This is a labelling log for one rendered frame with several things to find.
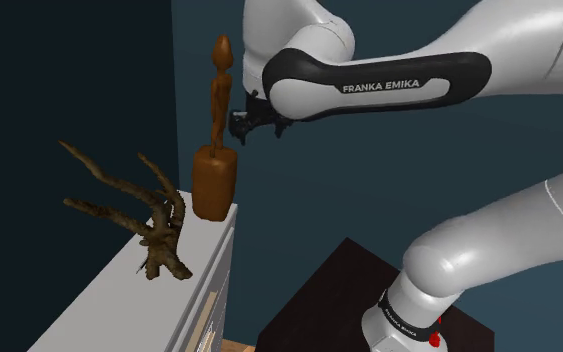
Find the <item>brown wooden figure statue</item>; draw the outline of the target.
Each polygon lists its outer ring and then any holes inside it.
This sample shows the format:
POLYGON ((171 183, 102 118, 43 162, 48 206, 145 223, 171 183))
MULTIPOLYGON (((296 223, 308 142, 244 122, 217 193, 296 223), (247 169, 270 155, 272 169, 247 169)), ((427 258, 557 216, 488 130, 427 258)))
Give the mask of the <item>brown wooden figure statue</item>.
POLYGON ((216 75, 210 87, 210 144, 201 146, 194 155, 192 200, 199 218, 221 222, 233 202, 237 177, 237 152, 225 147, 223 141, 233 83, 228 70, 234 61, 227 35, 217 38, 211 58, 216 75))

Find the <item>grey chest of drawers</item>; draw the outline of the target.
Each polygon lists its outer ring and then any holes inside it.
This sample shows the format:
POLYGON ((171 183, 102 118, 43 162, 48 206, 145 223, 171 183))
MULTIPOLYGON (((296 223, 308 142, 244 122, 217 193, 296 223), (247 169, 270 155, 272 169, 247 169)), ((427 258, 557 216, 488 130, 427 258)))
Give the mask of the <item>grey chest of drawers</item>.
POLYGON ((186 212, 185 280, 147 279, 132 237, 27 352, 221 352, 237 211, 222 222, 186 212))

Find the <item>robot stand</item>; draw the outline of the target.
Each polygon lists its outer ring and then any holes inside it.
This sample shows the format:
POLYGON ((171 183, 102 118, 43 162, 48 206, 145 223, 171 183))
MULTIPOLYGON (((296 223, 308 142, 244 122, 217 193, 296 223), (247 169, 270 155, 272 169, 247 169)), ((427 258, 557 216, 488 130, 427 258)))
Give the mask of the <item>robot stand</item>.
POLYGON ((255 352, 495 352, 494 333, 346 238, 260 332, 255 352))

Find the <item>brown branched driftwood piece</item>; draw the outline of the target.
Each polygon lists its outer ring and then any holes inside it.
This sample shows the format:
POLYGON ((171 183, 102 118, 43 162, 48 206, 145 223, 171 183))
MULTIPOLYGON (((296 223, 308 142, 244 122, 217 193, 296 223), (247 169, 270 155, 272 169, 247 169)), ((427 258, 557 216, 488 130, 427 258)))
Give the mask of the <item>brown branched driftwood piece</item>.
POLYGON ((71 198, 65 198, 63 203, 91 216, 109 219, 140 235, 142 239, 139 244, 147 248, 147 257, 143 267, 148 280, 160 276, 161 266, 166 267, 178 280, 191 278, 193 273, 177 254, 177 246, 186 215, 185 200, 158 165, 150 161, 144 154, 137 154, 138 158, 155 174, 162 186, 161 190, 152 192, 142 186, 105 173, 95 161, 71 144, 62 140, 59 140, 58 143, 80 160, 96 179, 134 196, 149 206, 152 210, 153 225, 150 226, 131 218, 113 207, 99 206, 71 198))

